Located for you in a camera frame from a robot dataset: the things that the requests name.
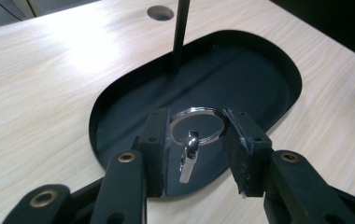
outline dark background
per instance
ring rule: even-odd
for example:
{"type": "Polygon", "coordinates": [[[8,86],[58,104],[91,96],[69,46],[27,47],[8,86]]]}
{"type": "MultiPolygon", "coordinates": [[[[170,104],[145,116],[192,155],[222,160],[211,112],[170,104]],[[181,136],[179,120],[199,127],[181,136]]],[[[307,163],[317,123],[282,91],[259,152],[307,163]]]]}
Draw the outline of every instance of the dark background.
{"type": "Polygon", "coordinates": [[[355,51],[355,0],[271,0],[355,51]]]}

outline black pole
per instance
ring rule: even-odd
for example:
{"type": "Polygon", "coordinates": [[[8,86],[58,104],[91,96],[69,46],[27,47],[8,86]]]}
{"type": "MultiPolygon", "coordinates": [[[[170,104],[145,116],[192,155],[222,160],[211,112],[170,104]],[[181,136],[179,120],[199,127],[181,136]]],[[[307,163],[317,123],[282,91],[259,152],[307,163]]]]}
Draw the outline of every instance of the black pole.
{"type": "Polygon", "coordinates": [[[187,17],[189,15],[190,0],[179,0],[177,6],[177,26],[175,29],[174,49],[172,51],[172,71],[178,72],[180,67],[181,51],[183,49],[184,35],[186,33],[187,17]]]}

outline black cable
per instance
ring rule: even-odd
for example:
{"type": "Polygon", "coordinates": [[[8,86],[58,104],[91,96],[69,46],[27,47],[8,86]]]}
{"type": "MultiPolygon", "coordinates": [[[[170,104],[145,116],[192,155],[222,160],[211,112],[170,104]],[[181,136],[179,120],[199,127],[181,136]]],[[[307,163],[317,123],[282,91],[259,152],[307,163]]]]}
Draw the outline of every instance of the black cable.
{"type": "Polygon", "coordinates": [[[11,16],[15,17],[15,19],[22,21],[20,18],[18,18],[16,15],[14,15],[12,12],[10,12],[8,9],[6,9],[1,3],[0,7],[2,7],[6,12],[8,12],[11,16]]]}

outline metal ring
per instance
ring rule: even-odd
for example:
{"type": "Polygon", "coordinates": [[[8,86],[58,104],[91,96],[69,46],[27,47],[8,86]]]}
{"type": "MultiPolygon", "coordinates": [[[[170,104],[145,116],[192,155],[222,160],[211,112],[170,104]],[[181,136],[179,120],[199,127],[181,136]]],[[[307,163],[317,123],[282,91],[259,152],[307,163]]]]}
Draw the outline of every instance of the metal ring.
{"type": "Polygon", "coordinates": [[[212,107],[192,107],[192,108],[189,108],[189,109],[186,109],[184,111],[177,113],[176,115],[174,115],[174,117],[171,118],[171,120],[169,122],[170,128],[171,128],[172,140],[176,144],[184,146],[186,139],[178,139],[174,136],[175,126],[179,122],[181,122],[182,120],[192,117],[192,116],[196,116],[196,115],[211,115],[211,116],[217,117],[218,119],[220,119],[222,121],[221,129],[219,129],[217,132],[211,134],[209,137],[202,138],[198,141],[200,146],[203,146],[203,145],[206,145],[209,143],[213,143],[214,141],[218,140],[224,134],[227,119],[224,117],[224,115],[221,111],[219,111],[216,108],[212,108],[212,107]]]}

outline wooden table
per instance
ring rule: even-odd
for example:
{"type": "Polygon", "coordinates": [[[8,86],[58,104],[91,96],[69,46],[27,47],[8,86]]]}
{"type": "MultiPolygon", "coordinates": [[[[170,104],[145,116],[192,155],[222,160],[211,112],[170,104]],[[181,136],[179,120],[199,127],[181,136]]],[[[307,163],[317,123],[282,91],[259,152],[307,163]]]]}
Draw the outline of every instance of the wooden table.
{"type": "MultiPolygon", "coordinates": [[[[178,1],[103,0],[0,28],[0,222],[28,191],[72,191],[104,170],[90,146],[97,96],[171,51],[176,19],[147,9],[178,1]]],[[[285,50],[303,92],[268,132],[325,180],[355,195],[355,53],[266,0],[192,0],[185,42],[218,30],[260,35],[285,50]]],[[[241,199],[230,174],[190,197],[148,202],[149,223],[266,223],[263,199],[241,199]]]]}

